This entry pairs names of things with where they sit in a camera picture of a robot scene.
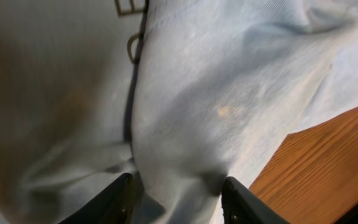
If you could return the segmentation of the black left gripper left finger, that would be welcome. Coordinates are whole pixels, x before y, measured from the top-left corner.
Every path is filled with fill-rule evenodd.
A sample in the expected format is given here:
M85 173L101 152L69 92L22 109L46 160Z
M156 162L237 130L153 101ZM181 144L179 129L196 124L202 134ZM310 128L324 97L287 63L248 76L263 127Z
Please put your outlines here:
M133 176L124 173L60 224L126 224L133 212Z

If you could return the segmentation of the light blue printed t-shirt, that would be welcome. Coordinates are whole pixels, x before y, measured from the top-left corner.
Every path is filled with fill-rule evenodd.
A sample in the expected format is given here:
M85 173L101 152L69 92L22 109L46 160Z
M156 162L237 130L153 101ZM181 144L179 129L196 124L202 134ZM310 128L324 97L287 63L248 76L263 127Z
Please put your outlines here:
M358 1L0 0L0 223L121 174L132 223L217 223L285 137L358 107Z

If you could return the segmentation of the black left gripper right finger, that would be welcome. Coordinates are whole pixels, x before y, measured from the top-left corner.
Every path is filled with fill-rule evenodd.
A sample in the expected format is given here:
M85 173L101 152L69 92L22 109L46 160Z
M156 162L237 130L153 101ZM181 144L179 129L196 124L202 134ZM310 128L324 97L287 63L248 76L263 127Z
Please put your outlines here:
M288 224L234 177L227 177L221 192L225 224Z

